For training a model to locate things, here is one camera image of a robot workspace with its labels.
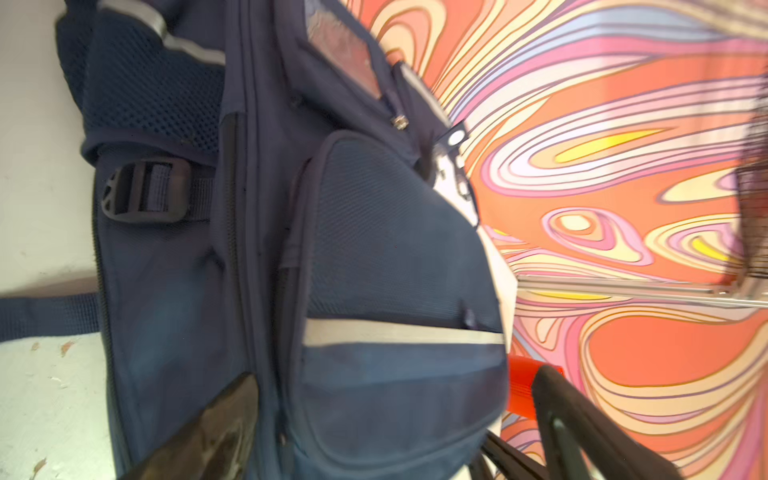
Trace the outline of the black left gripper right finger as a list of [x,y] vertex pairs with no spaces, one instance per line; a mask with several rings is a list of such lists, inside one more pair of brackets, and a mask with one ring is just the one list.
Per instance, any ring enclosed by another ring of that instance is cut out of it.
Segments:
[[532,383],[536,419],[552,479],[679,479],[673,463],[637,443],[555,368]]

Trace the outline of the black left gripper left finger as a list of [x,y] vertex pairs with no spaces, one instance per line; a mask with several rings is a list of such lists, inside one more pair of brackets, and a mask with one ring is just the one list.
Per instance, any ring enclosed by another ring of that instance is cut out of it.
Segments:
[[251,373],[233,380],[195,418],[122,477],[235,480],[245,477],[259,417]]

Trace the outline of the navy blue student backpack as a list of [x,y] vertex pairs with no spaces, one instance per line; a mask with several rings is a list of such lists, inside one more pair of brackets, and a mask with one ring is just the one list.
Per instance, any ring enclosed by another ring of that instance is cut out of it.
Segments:
[[5,298],[1,337],[99,333],[118,475],[243,373],[242,479],[480,472],[507,403],[458,132],[338,1],[69,1],[98,288]]

